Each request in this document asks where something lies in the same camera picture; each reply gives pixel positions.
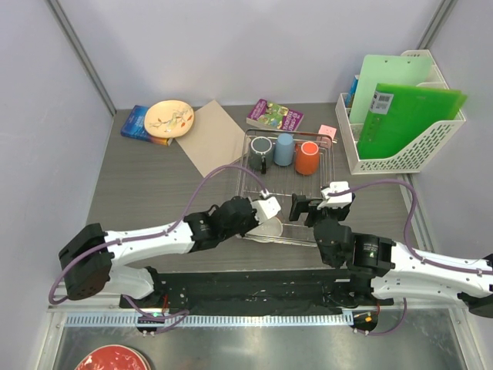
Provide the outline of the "beige bird plate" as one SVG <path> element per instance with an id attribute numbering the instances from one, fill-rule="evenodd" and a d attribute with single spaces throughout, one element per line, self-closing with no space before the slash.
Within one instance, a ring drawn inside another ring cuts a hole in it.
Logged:
<path id="1" fill-rule="evenodd" d="M 188 103 L 164 100 L 147 110 L 144 128 L 149 135 L 157 138 L 177 138 L 189 132 L 194 119 L 195 112 Z"/>

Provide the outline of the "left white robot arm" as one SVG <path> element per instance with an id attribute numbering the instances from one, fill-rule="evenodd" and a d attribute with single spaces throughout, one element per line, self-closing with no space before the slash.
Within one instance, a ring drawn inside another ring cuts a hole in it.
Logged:
<path id="1" fill-rule="evenodd" d="M 58 280 L 65 284 L 64 299 L 81 301 L 113 291 L 154 308 L 163 301 L 164 289 L 153 270 L 136 269 L 133 262 L 213 249 L 265 220 L 258 200 L 233 197 L 160 227 L 104 231 L 100 224 L 89 224 L 59 252 L 62 273 Z"/>

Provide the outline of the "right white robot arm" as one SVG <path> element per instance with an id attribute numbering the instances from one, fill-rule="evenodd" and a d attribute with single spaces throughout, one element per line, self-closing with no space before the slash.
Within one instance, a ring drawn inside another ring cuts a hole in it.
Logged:
<path id="1" fill-rule="evenodd" d="M 355 233 L 343 224 L 355 196 L 327 191 L 320 198 L 294 194 L 290 220 L 312 228 L 324 264 L 350 274 L 349 298 L 356 304 L 370 299 L 428 299 L 464 305 L 479 317 L 492 316 L 492 257 L 476 261 L 418 251 L 395 240 Z"/>

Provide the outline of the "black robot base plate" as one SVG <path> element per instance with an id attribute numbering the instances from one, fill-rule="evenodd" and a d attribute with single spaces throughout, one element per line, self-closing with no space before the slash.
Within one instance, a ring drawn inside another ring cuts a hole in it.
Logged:
<path id="1" fill-rule="evenodd" d="M 205 316 L 308 316 L 394 303 L 377 300 L 369 281 L 346 270 L 161 273 L 156 278 L 161 285 L 136 301 L 140 308 Z"/>

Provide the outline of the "orange white bowl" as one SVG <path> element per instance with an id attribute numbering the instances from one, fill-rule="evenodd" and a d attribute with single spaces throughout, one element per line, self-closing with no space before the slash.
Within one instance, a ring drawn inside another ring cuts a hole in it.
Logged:
<path id="1" fill-rule="evenodd" d="M 282 233 L 282 222 L 277 217 L 273 217 L 249 231 L 245 238 L 258 243 L 270 243 L 275 238 L 281 237 Z"/>

